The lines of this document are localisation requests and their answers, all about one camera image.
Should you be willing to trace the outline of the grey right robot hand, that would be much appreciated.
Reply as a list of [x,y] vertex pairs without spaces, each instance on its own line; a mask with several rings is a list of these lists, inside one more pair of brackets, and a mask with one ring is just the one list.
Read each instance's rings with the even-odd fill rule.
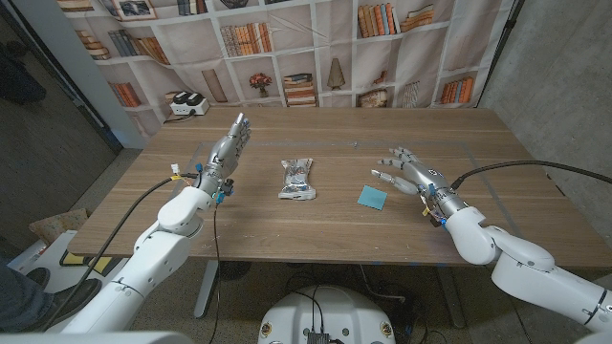
[[403,172],[403,176],[394,177],[372,169],[374,177],[392,184],[404,194],[420,196],[429,213],[437,220],[448,219],[468,207],[450,187],[446,178],[433,167],[423,164],[413,152],[402,147],[390,149],[389,152],[394,157],[381,159],[378,164],[395,167]]

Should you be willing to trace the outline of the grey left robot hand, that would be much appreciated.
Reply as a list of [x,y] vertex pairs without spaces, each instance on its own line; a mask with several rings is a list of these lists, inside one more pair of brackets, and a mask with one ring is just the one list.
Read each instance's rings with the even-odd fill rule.
[[228,133],[211,148],[208,161],[200,173],[196,188],[208,195],[216,192],[237,168],[242,152],[251,137],[250,122],[240,113]]

